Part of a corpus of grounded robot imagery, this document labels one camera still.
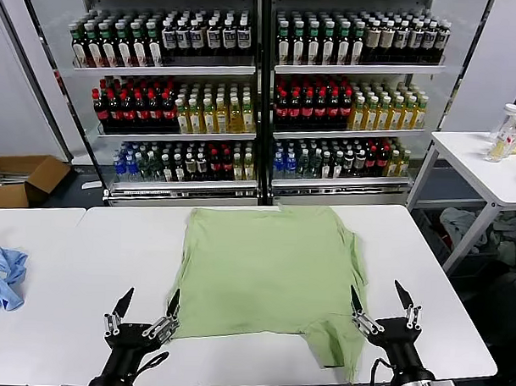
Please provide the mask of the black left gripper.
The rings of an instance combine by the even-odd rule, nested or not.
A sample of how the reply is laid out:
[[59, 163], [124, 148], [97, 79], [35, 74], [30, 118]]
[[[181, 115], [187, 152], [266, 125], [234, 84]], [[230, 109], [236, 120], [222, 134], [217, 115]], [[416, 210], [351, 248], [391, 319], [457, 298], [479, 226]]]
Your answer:
[[104, 366], [104, 374], [112, 377], [137, 378], [142, 372], [155, 368], [169, 357], [168, 351], [159, 353], [145, 364], [144, 357], [161, 349], [160, 341], [168, 341], [180, 326], [180, 289], [177, 289], [169, 301], [165, 316], [159, 318], [152, 326], [132, 323], [123, 324], [122, 319], [128, 311], [134, 287], [120, 297], [112, 312], [106, 313], [105, 341], [111, 352]]

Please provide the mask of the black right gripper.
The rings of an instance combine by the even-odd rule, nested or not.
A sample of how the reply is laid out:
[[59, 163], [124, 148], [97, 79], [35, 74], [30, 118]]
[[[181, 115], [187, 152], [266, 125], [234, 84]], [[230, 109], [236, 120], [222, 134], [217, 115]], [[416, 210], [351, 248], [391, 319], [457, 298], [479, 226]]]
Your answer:
[[398, 281], [394, 281], [397, 296], [406, 312], [406, 317], [381, 318], [374, 320], [364, 310], [355, 287], [351, 286], [352, 321], [369, 342], [382, 348], [396, 376], [424, 376], [424, 365], [416, 351], [414, 342], [421, 334], [419, 318], [422, 306], [416, 306], [409, 292]]

